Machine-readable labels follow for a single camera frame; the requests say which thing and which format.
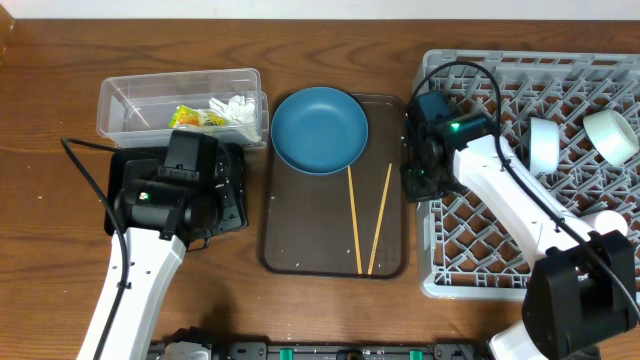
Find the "grey dishwasher rack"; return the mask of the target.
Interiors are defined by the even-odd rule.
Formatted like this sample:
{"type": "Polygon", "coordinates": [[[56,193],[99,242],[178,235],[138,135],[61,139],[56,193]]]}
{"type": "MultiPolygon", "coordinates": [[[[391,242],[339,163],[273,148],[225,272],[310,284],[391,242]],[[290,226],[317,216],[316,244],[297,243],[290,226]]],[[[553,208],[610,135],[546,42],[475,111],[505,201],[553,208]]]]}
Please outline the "grey dishwasher rack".
{"type": "MultiPolygon", "coordinates": [[[[443,91],[459,113],[502,113],[502,134],[529,157],[531,118],[560,131],[559,165],[539,182],[577,216],[613,210],[639,243],[639,158],[609,164],[582,126],[611,109],[639,129],[639,58],[627,54],[430,50],[413,85],[443,91]]],[[[489,208],[469,191],[417,206],[419,288],[442,299],[520,301],[530,270],[489,208]]]]}

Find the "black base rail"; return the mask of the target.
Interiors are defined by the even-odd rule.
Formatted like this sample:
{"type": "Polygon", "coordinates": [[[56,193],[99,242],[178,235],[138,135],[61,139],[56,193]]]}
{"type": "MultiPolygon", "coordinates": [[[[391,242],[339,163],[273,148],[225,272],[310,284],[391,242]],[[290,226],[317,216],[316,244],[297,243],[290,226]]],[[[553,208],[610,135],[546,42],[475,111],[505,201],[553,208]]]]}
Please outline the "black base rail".
{"type": "Polygon", "coordinates": [[[332,344],[274,343],[265,337],[244,337],[227,342],[203,329],[181,328],[162,341],[153,342],[148,360],[482,360],[490,355],[470,343],[332,344]]]}

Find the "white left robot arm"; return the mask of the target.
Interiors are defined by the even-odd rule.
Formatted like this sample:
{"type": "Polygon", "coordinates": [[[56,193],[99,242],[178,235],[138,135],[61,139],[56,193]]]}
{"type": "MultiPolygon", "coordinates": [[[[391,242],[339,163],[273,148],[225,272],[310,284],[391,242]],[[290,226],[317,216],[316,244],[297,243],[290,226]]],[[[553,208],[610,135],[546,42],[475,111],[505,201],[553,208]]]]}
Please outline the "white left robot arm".
{"type": "Polygon", "coordinates": [[[215,216],[203,228],[166,232],[144,218],[122,233],[111,224],[110,268],[80,359],[141,359],[146,356],[169,285],[194,241],[206,241],[248,225],[244,167],[216,166],[211,199],[215,216]]]}

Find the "dark blue plate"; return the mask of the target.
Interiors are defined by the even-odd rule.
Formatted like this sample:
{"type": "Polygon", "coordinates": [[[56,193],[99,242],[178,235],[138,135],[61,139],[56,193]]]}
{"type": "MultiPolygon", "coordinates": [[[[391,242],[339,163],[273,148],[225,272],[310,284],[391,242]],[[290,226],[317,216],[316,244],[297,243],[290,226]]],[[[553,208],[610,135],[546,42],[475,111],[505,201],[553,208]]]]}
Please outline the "dark blue plate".
{"type": "Polygon", "coordinates": [[[354,96],[331,87],[310,87],[287,96],[277,107],[271,142],[291,168],[329,175],[352,165],[369,140],[369,124],[354,96]]]}

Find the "light blue rice bowl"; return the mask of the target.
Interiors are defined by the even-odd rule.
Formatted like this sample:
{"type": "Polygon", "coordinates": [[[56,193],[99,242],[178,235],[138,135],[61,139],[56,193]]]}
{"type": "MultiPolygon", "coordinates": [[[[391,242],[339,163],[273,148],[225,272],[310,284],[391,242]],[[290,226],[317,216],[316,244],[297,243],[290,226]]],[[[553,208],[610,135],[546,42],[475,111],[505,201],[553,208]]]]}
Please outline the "light blue rice bowl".
{"type": "Polygon", "coordinates": [[[533,176],[554,173],[559,164],[558,124],[550,120],[531,118],[529,132],[529,171],[533,176]]]}

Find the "pink cup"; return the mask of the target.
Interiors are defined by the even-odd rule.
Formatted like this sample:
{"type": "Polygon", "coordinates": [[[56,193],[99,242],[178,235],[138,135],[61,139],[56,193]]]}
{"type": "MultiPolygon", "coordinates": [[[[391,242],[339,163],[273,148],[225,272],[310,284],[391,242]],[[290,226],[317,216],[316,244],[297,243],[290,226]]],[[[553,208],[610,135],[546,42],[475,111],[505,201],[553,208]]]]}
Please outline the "pink cup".
{"type": "Polygon", "coordinates": [[[581,220],[590,225],[595,231],[606,234],[614,230],[622,235],[627,235],[628,224],[625,218],[612,210],[602,210],[581,217],[581,220]]]}

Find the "dark brown serving tray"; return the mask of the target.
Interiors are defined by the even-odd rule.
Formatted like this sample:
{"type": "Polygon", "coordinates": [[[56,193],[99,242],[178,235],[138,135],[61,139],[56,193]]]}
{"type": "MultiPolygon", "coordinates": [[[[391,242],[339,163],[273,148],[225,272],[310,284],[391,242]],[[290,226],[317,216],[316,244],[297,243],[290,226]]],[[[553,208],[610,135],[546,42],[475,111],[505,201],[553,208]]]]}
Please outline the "dark brown serving tray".
{"type": "Polygon", "coordinates": [[[363,274],[357,274],[347,170],[316,176],[268,157],[260,263],[270,272],[342,278],[392,279],[408,263],[408,221],[400,166],[406,157],[403,102],[390,95],[359,94],[369,141],[351,166],[363,274]],[[393,163],[372,275],[367,268],[388,164],[393,163]]]}

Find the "yellow green snack wrapper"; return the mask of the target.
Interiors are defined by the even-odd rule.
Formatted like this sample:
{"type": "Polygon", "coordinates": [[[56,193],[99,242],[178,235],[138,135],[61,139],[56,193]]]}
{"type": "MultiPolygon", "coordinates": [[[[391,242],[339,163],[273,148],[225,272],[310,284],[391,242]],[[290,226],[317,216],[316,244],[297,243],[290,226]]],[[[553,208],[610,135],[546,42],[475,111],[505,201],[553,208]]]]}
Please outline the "yellow green snack wrapper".
{"type": "Polygon", "coordinates": [[[178,105],[168,126],[170,128],[208,127],[227,125],[228,120],[211,109],[192,109],[185,105],[178,105]]]}

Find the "clear plastic waste bin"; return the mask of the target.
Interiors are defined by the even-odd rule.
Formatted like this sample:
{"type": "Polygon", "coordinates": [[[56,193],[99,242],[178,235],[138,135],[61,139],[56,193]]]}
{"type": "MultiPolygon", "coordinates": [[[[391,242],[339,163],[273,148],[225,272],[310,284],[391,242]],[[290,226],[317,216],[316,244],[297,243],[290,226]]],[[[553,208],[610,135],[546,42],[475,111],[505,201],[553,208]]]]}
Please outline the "clear plastic waste bin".
{"type": "Polygon", "coordinates": [[[267,96],[261,89],[259,72],[252,68],[112,77],[101,85],[97,133],[119,147],[166,146],[173,130],[186,130],[245,148],[263,148],[268,125],[267,96]],[[210,98],[227,102],[235,95],[256,102],[256,119],[252,123],[168,126],[178,105],[210,109],[210,98]]]}

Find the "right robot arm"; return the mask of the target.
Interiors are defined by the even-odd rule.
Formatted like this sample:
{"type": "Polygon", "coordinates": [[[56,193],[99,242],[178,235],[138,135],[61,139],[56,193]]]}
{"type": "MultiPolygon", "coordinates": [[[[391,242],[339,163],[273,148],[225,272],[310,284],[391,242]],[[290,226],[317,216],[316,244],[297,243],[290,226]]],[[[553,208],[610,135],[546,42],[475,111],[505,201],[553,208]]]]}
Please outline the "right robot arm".
{"type": "Polygon", "coordinates": [[[634,329],[635,251],[617,230],[572,215],[522,165],[486,116],[409,116],[412,202],[470,190],[493,213],[532,270],[521,319],[494,335],[495,359],[567,359],[634,329]]]}

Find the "black plastic tray bin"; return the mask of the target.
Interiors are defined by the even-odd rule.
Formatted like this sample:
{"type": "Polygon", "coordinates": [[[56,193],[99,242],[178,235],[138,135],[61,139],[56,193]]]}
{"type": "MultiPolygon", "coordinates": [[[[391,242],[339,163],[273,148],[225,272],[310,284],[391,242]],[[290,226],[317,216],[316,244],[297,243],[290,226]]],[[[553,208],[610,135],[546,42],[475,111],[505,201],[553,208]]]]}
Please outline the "black plastic tray bin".
{"type": "MultiPolygon", "coordinates": [[[[164,161],[167,153],[167,146],[163,147],[147,147],[147,148],[122,148],[116,150],[111,159],[110,177],[108,187],[108,201],[113,206],[117,192],[121,188],[124,170],[127,167],[165,167],[164,161]]],[[[242,165],[244,167],[244,151],[243,148],[236,143],[219,142],[217,164],[224,167],[236,167],[242,165]]],[[[204,179],[211,182],[211,192],[214,187],[214,175],[205,177],[204,179]]],[[[116,223],[112,223],[109,218],[105,219],[105,228],[113,224],[116,229],[122,228],[116,223]]]]}

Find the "white paper napkin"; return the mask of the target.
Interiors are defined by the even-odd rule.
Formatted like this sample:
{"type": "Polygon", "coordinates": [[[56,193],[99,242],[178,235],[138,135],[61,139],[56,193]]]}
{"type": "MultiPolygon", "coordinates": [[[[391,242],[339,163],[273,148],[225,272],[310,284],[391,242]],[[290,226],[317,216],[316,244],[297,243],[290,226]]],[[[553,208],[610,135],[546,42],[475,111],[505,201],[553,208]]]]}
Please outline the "white paper napkin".
{"type": "Polygon", "coordinates": [[[242,95],[235,95],[227,102],[212,97],[209,107],[230,125],[250,124],[256,119],[256,102],[242,95]]]}

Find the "mint green bowl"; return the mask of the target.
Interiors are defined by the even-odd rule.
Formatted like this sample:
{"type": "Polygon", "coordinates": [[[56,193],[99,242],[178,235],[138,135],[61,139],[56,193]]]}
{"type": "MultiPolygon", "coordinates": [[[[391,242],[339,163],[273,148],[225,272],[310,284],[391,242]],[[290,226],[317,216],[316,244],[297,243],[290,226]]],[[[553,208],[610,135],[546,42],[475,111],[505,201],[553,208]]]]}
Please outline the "mint green bowl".
{"type": "Polygon", "coordinates": [[[583,125],[596,150],[613,166],[623,165],[639,152],[639,140],[631,125],[614,110],[588,115],[583,125]]]}

